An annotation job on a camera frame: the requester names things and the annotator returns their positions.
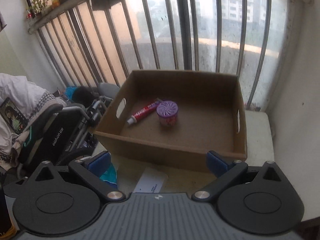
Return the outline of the white bedding pile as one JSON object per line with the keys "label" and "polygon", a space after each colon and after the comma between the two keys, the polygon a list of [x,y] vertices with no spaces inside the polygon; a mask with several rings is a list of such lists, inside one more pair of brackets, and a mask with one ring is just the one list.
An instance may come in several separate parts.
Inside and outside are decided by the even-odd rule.
{"label": "white bedding pile", "polygon": [[48,107],[54,104],[66,106],[61,98],[35,83],[27,80],[25,76],[12,76],[1,74],[1,103],[9,98],[14,106],[26,118],[26,128],[21,134],[13,131],[1,115],[1,167],[8,170],[18,165],[17,158],[29,135],[29,127]]}

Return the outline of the blue wet wipes pack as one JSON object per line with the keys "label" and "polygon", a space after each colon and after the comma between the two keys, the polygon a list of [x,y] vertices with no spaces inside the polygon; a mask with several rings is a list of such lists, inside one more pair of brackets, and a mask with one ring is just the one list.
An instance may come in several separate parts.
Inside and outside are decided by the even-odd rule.
{"label": "blue wet wipes pack", "polygon": [[100,180],[104,181],[111,187],[117,189],[117,171],[114,165],[111,163],[108,169],[100,176]]}

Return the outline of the brown cardboard box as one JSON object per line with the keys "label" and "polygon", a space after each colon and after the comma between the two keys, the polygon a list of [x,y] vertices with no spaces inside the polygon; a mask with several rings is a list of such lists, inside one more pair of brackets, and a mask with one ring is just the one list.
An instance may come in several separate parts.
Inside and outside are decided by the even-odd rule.
{"label": "brown cardboard box", "polygon": [[[151,113],[129,125],[130,116],[156,99],[178,105],[173,126]],[[94,130],[113,155],[207,172],[206,154],[247,158],[244,102],[235,75],[185,70],[135,70]]]}

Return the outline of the metal window railing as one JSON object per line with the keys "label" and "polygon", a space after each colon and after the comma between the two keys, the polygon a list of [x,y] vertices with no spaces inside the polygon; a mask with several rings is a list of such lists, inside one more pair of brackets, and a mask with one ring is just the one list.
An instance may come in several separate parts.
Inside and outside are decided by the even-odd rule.
{"label": "metal window railing", "polygon": [[121,0],[93,11],[91,0],[28,8],[64,85],[122,85],[138,69],[228,73],[247,109],[266,108],[284,61],[294,3],[313,0]]}

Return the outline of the white small carton box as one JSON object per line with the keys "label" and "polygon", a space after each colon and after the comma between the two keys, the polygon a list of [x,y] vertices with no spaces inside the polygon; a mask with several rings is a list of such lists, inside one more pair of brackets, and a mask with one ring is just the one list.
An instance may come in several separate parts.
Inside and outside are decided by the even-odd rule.
{"label": "white small carton box", "polygon": [[156,169],[147,167],[142,173],[133,193],[160,193],[168,176]]}

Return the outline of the red toothpaste tube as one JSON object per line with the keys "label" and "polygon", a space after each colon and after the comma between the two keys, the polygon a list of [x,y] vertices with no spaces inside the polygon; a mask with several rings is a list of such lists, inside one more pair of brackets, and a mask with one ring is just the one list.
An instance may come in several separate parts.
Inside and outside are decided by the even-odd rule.
{"label": "red toothpaste tube", "polygon": [[161,103],[161,100],[157,99],[153,103],[150,103],[144,108],[140,109],[139,111],[137,111],[135,114],[131,115],[128,118],[127,124],[132,125],[140,122],[140,120],[146,118],[148,115],[153,113],[160,103]]}

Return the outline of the purple air freshener jar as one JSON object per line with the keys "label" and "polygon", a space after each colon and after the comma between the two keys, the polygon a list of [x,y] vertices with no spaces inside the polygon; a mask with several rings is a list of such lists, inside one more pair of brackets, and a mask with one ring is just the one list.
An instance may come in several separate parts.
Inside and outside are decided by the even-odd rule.
{"label": "purple air freshener jar", "polygon": [[156,109],[159,122],[163,126],[174,126],[177,121],[178,105],[173,101],[162,101]]}

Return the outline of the small potted plant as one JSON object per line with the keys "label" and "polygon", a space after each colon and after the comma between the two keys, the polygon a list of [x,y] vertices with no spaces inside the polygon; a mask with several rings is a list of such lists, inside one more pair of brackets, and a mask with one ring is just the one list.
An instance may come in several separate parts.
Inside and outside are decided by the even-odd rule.
{"label": "small potted plant", "polygon": [[29,10],[33,17],[41,17],[48,7],[49,0],[31,0]]}

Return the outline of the framed photo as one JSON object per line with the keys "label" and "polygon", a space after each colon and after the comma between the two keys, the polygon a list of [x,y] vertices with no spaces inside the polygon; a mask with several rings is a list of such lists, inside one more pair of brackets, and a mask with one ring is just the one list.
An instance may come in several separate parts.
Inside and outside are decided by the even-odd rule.
{"label": "framed photo", "polygon": [[1,116],[15,134],[21,134],[28,125],[28,120],[9,97],[1,104]]}

